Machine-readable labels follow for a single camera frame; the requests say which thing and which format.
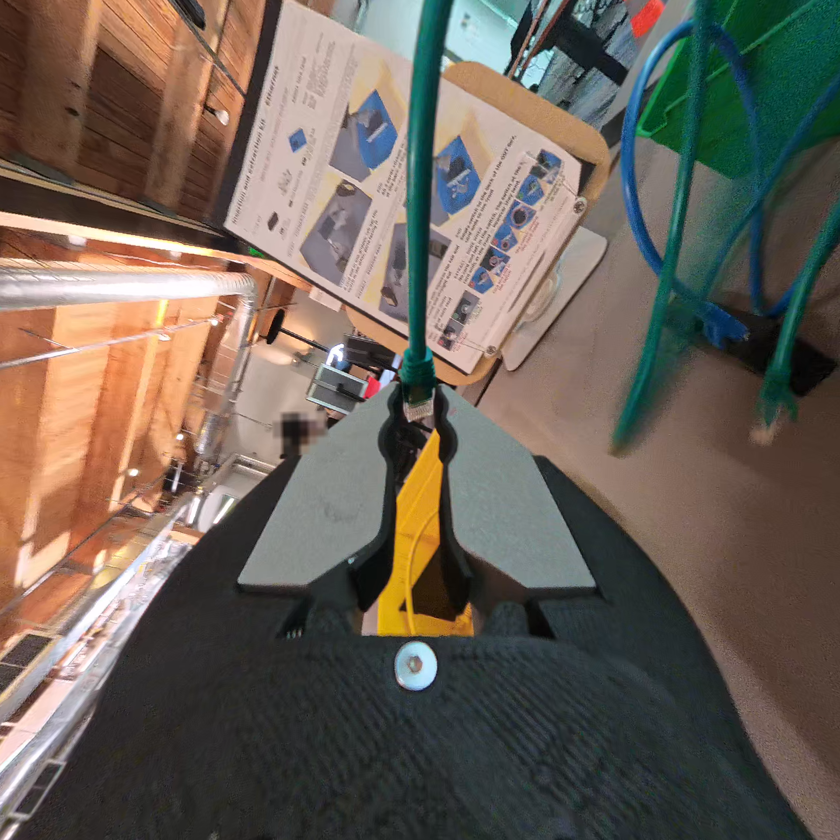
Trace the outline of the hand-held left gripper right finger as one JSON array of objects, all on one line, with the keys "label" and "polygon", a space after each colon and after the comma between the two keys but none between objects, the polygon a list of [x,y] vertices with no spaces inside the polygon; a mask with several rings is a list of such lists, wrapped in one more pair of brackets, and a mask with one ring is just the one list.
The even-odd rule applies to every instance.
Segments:
[{"label": "hand-held left gripper right finger", "polygon": [[438,552],[453,607],[488,616],[503,602],[593,593],[595,579],[532,454],[446,385],[436,390],[435,429]]}]

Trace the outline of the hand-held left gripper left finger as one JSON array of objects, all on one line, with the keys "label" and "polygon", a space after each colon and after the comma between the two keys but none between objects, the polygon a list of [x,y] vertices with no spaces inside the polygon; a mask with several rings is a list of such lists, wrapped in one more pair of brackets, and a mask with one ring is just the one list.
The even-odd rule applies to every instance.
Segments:
[{"label": "hand-held left gripper left finger", "polygon": [[389,384],[301,458],[238,586],[367,612],[392,574],[396,432],[402,386]]}]

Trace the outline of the yellow plastic bin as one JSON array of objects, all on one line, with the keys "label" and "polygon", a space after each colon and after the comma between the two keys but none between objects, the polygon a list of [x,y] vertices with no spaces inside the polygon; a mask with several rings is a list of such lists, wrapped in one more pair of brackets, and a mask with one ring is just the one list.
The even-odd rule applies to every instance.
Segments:
[{"label": "yellow plastic bin", "polygon": [[406,637],[474,635],[470,606],[447,594],[438,508],[443,479],[440,437],[433,432],[397,496],[392,574],[377,602],[376,633]]}]

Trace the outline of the black network switch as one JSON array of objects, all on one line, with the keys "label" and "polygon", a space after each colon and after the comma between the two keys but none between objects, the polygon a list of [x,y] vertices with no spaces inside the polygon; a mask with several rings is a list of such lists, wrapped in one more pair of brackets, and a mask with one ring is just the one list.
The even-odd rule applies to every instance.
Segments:
[{"label": "black network switch", "polygon": [[[781,336],[781,320],[723,306],[718,320],[704,322],[699,339],[751,374],[764,377]],[[790,388],[803,397],[835,372],[837,362],[803,339],[794,341]]]}]

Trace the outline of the silver framed light panel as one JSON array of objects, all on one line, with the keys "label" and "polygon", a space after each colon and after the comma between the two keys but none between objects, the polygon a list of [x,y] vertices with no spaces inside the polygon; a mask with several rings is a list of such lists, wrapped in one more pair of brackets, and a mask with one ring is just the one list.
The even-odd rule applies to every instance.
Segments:
[{"label": "silver framed light panel", "polygon": [[306,399],[324,410],[347,416],[365,402],[366,388],[366,380],[321,364],[311,379]]}]

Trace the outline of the black light panel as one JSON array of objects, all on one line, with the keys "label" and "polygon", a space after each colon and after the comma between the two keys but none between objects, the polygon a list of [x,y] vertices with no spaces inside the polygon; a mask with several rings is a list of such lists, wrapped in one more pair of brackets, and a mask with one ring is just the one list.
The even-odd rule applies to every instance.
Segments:
[{"label": "black light panel", "polygon": [[363,335],[346,333],[343,336],[343,362],[359,367],[369,373],[396,373],[401,362],[396,353],[384,345]]}]

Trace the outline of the black floor lamp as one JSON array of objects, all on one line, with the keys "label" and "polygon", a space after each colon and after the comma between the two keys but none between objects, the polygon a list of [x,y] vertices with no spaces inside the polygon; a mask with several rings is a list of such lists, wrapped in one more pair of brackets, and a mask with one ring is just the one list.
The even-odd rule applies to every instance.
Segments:
[{"label": "black floor lamp", "polygon": [[305,344],[307,347],[315,350],[319,350],[325,354],[330,352],[330,347],[319,342],[316,342],[313,339],[306,338],[296,332],[290,331],[285,328],[284,323],[287,315],[287,310],[285,308],[279,308],[276,313],[274,314],[269,327],[268,332],[266,334],[265,342],[267,345],[272,345],[274,342],[277,341],[279,336],[283,336],[289,338],[291,340],[297,341],[299,343]]}]

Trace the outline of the white stand base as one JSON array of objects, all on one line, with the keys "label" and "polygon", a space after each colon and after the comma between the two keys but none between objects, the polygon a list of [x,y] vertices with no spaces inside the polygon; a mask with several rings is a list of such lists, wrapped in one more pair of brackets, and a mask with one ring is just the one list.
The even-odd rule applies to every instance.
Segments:
[{"label": "white stand base", "polygon": [[580,227],[556,264],[537,286],[501,350],[501,362],[513,372],[523,365],[561,313],[601,264],[607,240]]}]

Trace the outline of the printed instruction poster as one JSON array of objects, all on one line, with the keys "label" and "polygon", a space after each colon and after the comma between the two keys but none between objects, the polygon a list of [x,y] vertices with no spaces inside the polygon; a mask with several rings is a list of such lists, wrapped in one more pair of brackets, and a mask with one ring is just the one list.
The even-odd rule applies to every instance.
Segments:
[{"label": "printed instruction poster", "polygon": [[[280,6],[224,227],[407,336],[407,59]],[[500,347],[585,209],[582,163],[448,80],[430,164],[427,342],[472,372]]]}]

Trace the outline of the green plastic bin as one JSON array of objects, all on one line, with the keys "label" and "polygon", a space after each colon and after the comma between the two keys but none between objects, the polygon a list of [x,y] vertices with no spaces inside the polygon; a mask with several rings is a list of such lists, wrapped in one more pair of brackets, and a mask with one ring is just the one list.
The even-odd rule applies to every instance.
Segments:
[{"label": "green plastic bin", "polygon": [[[713,1],[710,18],[739,48],[758,111],[768,171],[839,70],[838,1]],[[679,152],[690,77],[690,43],[677,46],[639,117],[637,135]],[[696,160],[728,178],[753,171],[748,118],[727,61],[712,49]]]}]

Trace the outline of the silver air duct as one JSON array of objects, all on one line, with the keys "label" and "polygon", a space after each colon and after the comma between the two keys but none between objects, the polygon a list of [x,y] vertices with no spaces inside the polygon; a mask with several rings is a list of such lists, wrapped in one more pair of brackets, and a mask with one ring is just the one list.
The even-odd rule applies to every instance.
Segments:
[{"label": "silver air duct", "polygon": [[248,335],[258,304],[257,285],[250,275],[188,269],[122,271],[37,267],[34,261],[22,259],[5,260],[1,272],[2,312],[230,296],[238,300],[227,331],[236,351],[234,366],[218,407],[208,410],[194,445],[196,457],[208,464],[216,463],[220,455],[248,362]]}]

